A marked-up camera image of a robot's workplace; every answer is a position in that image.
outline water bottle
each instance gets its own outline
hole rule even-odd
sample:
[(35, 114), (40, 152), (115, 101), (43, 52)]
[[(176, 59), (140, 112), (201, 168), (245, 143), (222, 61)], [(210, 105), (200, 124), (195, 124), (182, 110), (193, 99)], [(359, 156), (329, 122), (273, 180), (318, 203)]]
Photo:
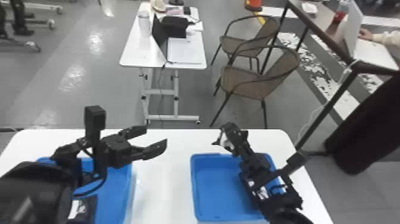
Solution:
[(345, 18), (345, 16), (349, 12), (349, 4), (350, 0), (339, 1), (339, 6), (337, 7), (335, 16), (333, 17), (334, 23), (340, 23), (343, 20), (343, 18)]
[(147, 11), (140, 11), (137, 14), (137, 17), (139, 18), (139, 27), (140, 27), (140, 32), (143, 37), (150, 36), (150, 16), (149, 12)]

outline white bottle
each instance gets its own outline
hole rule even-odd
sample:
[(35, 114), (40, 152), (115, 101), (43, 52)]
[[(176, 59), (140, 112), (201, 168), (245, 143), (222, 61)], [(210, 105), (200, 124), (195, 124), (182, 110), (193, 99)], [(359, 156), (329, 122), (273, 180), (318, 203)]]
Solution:
[(150, 16), (149, 12), (147, 11), (139, 11), (137, 14), (137, 17), (139, 19), (139, 27), (140, 27), (140, 33), (142, 34), (143, 37), (148, 37), (150, 36)]

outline blue plastic bin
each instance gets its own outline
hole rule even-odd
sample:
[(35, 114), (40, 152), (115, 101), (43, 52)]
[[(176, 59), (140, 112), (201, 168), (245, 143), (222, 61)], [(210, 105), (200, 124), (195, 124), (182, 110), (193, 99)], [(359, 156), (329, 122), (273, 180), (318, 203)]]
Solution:
[[(265, 154), (271, 164), (271, 157)], [(199, 222), (240, 222), (263, 220), (239, 177), (241, 158), (222, 154), (195, 154), (190, 158), (190, 175), (195, 216)], [(279, 180), (265, 187), (280, 185)]]

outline white floor marking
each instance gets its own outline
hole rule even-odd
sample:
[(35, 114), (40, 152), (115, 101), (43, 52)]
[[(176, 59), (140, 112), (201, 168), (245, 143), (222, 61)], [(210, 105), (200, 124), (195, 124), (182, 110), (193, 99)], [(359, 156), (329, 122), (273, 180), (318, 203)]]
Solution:
[[(262, 11), (259, 12), (260, 15), (270, 15), (273, 17), (280, 17), (282, 13), (283, 8), (277, 7), (262, 7)], [(297, 18), (297, 16), (292, 12), (292, 10), (288, 10), (285, 18)], [(386, 18), (365, 15), (362, 23), (374, 26), (400, 27), (400, 19), (398, 18)]]
[[(347, 67), (347, 64), (340, 59), (340, 57), (334, 53), (317, 35), (311, 35), (311, 37), (331, 56), (333, 57), (343, 68)], [(366, 90), (373, 94), (383, 81), (379, 79), (378, 76), (374, 74), (360, 74), (361, 84), (366, 88)]]
[[(296, 48), (299, 42), (299, 37), (294, 33), (279, 33), (278, 38), (283, 45), (290, 48)], [(298, 52), (301, 61), (300, 67), (310, 74), (310, 80), (326, 100), (330, 100), (340, 85), (332, 79), (325, 66), (317, 60), (317, 57), (308, 50), (306, 45), (302, 44)], [(333, 108), (340, 118), (345, 120), (358, 105), (359, 102), (348, 91), (345, 91)]]

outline table leg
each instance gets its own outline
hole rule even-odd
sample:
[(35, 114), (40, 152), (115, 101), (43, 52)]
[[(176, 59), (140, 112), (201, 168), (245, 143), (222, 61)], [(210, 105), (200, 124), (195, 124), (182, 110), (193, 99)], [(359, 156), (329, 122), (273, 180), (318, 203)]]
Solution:
[(178, 70), (174, 72), (174, 116), (178, 118), (179, 110), (179, 74)]
[[(289, 3), (286, 3), (286, 6), (285, 6), (285, 8), (284, 8), (284, 10), (283, 10), (283, 13), (282, 13), (282, 16), (280, 17), (280, 20), (279, 20), (279, 28), (278, 28), (278, 31), (275, 33), (275, 36), (274, 36), (274, 38), (272, 39), (271, 45), (274, 45), (274, 44), (275, 44), (276, 38), (278, 37), (278, 34), (279, 34), (279, 32), (280, 32), (280, 29), (282, 28), (282, 24), (283, 24), (283, 21), (284, 21), (284, 19), (285, 19), (285, 17), (286, 17), (286, 13), (288, 12), (288, 9), (289, 9)], [(267, 66), (268, 59), (270, 59), (270, 56), (271, 56), (271, 52), (272, 52), (272, 48), (270, 48), (270, 49), (268, 50), (267, 56), (265, 57), (264, 63), (262, 64), (262, 69), (261, 69), (260, 74), (263, 74), (263, 73), (264, 73), (265, 67)]]
[(303, 34), (302, 34), (301, 37), (300, 37), (300, 41), (299, 41), (299, 43), (297, 44), (296, 51), (299, 51), (299, 49), (300, 49), (300, 47), (301, 47), (301, 44), (303, 43), (304, 38), (305, 38), (305, 36), (307, 35), (307, 31), (308, 31), (308, 27), (306, 26), (306, 28), (305, 28), (304, 31), (303, 31)]
[(165, 89), (160, 92), (158, 89), (148, 89), (147, 94), (158, 94), (158, 95), (173, 95), (174, 98), (174, 114), (173, 115), (149, 115), (149, 120), (180, 120), (180, 121), (194, 121), (200, 124), (199, 116), (179, 115), (179, 74), (178, 70), (174, 71), (173, 76), (174, 89)]
[(343, 93), (347, 90), (347, 88), (350, 86), (350, 84), (354, 81), (354, 79), (357, 77), (358, 73), (355, 71), (352, 71), (349, 76), (345, 79), (343, 84), (339, 87), (339, 89), (336, 91), (332, 99), (325, 105), (321, 113), (318, 115), (318, 117), (314, 120), (314, 122), (311, 124), (310, 128), (307, 129), (306, 133), (303, 135), (303, 137), (299, 140), (299, 142), (296, 144), (296, 150), (301, 150), (301, 148), (304, 146), (304, 144), (307, 142), (307, 140), (310, 138), (310, 136), (314, 133), (316, 128), (320, 125), (322, 120), (328, 115), (330, 110), (333, 108), (335, 103), (339, 100), (339, 98), (343, 95)]
[(143, 113), (145, 115), (145, 122), (148, 124), (148, 119), (149, 119), (149, 95), (146, 94), (146, 88), (147, 88), (147, 78), (148, 76), (143, 72), (143, 69), (140, 68), (140, 75), (139, 77), (142, 78), (143, 84), (140, 85), (140, 99), (142, 100), (142, 105), (143, 105)]

